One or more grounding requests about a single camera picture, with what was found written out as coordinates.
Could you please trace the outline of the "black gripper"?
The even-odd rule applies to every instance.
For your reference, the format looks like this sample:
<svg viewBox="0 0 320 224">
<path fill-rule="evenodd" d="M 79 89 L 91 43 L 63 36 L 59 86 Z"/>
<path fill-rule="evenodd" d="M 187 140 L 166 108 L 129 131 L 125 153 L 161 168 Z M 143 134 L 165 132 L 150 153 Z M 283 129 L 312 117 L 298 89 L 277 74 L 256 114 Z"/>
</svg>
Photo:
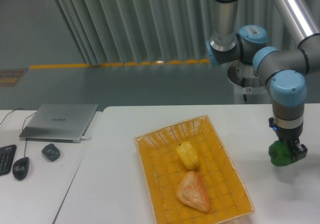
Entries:
<svg viewBox="0 0 320 224">
<path fill-rule="evenodd" d="M 269 127 L 275 132 L 279 140 L 286 140 L 290 151 L 292 161 L 299 161 L 307 156 L 307 147 L 300 144 L 300 135 L 303 131 L 303 123 L 295 128 L 282 128 L 276 124 L 276 119 L 270 117 L 268 119 Z"/>
</svg>

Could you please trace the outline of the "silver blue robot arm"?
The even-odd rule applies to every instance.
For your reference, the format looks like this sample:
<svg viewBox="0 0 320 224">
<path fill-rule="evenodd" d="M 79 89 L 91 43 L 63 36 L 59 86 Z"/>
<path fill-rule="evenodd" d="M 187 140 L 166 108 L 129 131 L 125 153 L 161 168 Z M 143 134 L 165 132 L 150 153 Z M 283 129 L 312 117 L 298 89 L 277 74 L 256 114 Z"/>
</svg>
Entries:
<svg viewBox="0 0 320 224">
<path fill-rule="evenodd" d="M 235 31 L 239 0 L 214 0 L 213 34 L 206 42 L 214 65 L 240 61 L 250 66 L 268 92 L 273 115 L 269 127 L 278 137 L 269 146 L 274 166 L 293 164 L 307 155 L 300 142 L 307 87 L 305 75 L 320 69 L 320 28 L 304 0 L 273 0 L 297 48 L 281 52 L 267 46 L 266 31 L 247 25 Z"/>
</svg>

